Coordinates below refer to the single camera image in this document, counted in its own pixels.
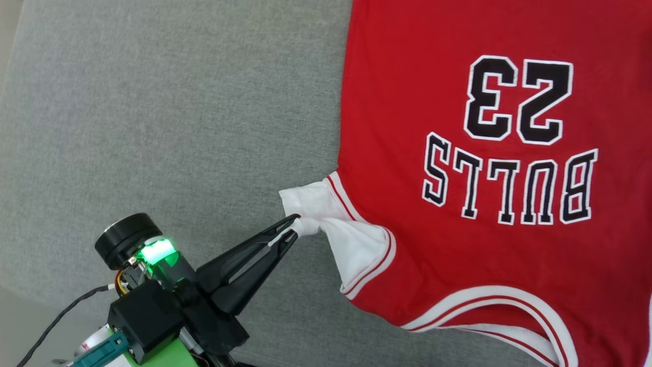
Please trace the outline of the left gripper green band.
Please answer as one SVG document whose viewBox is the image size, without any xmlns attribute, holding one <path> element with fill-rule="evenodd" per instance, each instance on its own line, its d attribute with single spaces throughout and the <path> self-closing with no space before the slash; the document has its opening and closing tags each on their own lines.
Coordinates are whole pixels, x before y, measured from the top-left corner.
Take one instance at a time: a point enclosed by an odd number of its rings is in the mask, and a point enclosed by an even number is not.
<svg viewBox="0 0 652 367">
<path fill-rule="evenodd" d="M 287 216 L 197 270 L 148 214 L 116 221 L 95 243 L 98 255 L 117 273 L 120 296 L 108 311 L 109 327 L 126 337 L 137 365 L 153 361 L 179 340 L 208 366 L 235 366 L 231 351 L 250 336 L 233 316 L 298 239 L 291 226 L 300 217 Z"/>
</svg>

